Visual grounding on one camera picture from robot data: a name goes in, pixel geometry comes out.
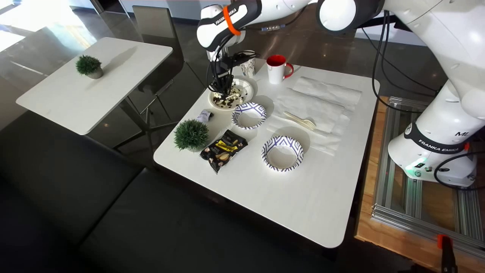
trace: red object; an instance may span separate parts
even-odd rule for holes
[[[269,67],[279,67],[279,66],[286,66],[289,67],[289,72],[285,73],[285,80],[289,78],[292,73],[294,73],[294,67],[292,64],[286,63],[286,58],[283,55],[271,55],[268,60],[266,60],[266,64]]]
[[[227,23],[227,29],[232,36],[239,37],[241,32],[232,25],[227,7],[222,8],[224,20]]]
[[[441,273],[457,273],[451,239],[438,234],[436,245],[441,249]]]
[[[465,152],[470,152],[470,149],[471,149],[471,145],[470,145],[470,143],[465,143],[463,151],[465,151]]]

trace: small bag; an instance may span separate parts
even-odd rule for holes
[[[204,148],[200,152],[200,157],[209,161],[210,167],[215,174],[229,163],[229,160],[242,151],[247,146],[247,142],[233,134],[232,131],[225,131],[224,136],[215,140],[210,146]]]

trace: white table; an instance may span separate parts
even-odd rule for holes
[[[78,136],[86,136],[169,54],[171,48],[101,39],[80,55],[100,60],[103,78],[89,80],[78,75],[75,57],[18,98],[16,104]],[[135,114],[132,119],[139,128],[145,127]]]
[[[316,245],[336,248],[345,234],[376,98],[368,78],[307,67],[295,67],[295,70],[282,86],[274,87],[268,84],[265,69],[260,69],[250,81],[256,87],[254,102],[271,105],[271,98],[292,87],[300,76],[362,92],[333,157],[312,149],[309,137],[303,142],[307,148],[301,166],[288,174],[276,174],[263,164],[260,157],[263,143],[274,136],[274,133],[263,130],[263,123],[248,137],[248,146],[238,152],[218,175],[197,152],[179,151],[174,146],[174,131],[157,148],[153,158],[159,166]],[[204,92],[182,120],[195,119],[201,110],[210,110],[213,119],[207,127],[210,137],[215,137],[232,127],[232,113],[213,110],[207,96],[209,92]],[[288,122],[288,128],[301,133],[295,123]]]

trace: paper bowl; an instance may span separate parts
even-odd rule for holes
[[[276,172],[291,172],[303,161],[303,148],[288,137],[271,139],[262,148],[263,163]]]
[[[232,114],[232,122],[241,130],[254,130],[266,119],[266,111],[257,104],[244,104]]]

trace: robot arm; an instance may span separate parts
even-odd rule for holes
[[[207,7],[200,13],[197,40],[207,52],[213,83],[210,90],[227,95],[232,67],[247,61],[244,55],[227,57],[225,49],[244,40],[244,28],[279,20],[318,4],[316,20],[332,32],[357,28],[374,17],[382,0],[233,0],[230,7]]]
[[[424,113],[389,143],[388,154],[409,178],[470,187],[476,160],[465,157],[465,142],[485,125],[485,4],[388,0],[385,8],[424,42],[448,78]]]

